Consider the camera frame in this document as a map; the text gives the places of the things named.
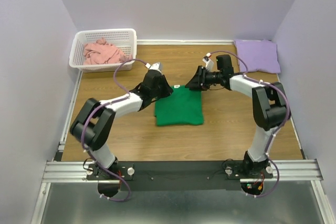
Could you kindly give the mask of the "green t-shirt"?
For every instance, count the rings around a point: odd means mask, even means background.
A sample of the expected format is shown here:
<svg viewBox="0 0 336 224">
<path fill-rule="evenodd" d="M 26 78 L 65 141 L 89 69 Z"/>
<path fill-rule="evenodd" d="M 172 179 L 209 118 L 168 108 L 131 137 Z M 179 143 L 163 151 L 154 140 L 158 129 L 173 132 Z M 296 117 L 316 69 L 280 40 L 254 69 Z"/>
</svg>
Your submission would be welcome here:
<svg viewBox="0 0 336 224">
<path fill-rule="evenodd" d="M 154 116 L 157 126 L 202 125 L 202 93 L 183 85 L 172 86 L 173 93 L 155 103 Z"/>
</svg>

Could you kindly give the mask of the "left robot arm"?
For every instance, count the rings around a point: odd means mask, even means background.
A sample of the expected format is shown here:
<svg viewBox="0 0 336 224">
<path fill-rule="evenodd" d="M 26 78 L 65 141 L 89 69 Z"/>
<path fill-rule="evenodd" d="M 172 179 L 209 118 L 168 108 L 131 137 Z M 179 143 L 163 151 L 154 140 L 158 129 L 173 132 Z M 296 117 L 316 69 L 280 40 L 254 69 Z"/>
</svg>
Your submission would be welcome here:
<svg viewBox="0 0 336 224">
<path fill-rule="evenodd" d="M 70 134 L 95 162 L 96 168 L 93 171 L 101 170 L 107 177 L 131 180 L 135 172 L 134 166 L 127 168 L 118 165 L 117 157 L 107 146 L 113 121 L 129 113 L 141 111 L 172 93 L 173 89 L 165 75 L 150 69 L 143 81 L 123 96 L 102 101 L 88 99 L 70 126 Z"/>
</svg>

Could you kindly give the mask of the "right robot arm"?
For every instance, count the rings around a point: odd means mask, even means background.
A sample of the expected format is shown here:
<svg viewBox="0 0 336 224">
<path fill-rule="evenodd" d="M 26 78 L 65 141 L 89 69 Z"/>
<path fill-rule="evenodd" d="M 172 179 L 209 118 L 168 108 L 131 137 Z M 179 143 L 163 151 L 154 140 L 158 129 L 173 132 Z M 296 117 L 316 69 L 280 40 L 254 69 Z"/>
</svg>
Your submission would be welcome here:
<svg viewBox="0 0 336 224">
<path fill-rule="evenodd" d="M 245 72 L 235 73 L 232 54 L 228 51 L 215 53 L 215 61 L 211 59 L 212 53 L 206 54 L 203 58 L 205 65 L 198 66 L 186 88 L 206 91 L 219 84 L 227 90 L 240 92 L 252 99 L 256 132 L 239 170 L 245 176 L 256 175 L 268 166 L 272 143 L 291 117 L 287 97 L 280 82 L 269 83 L 252 79 Z"/>
</svg>

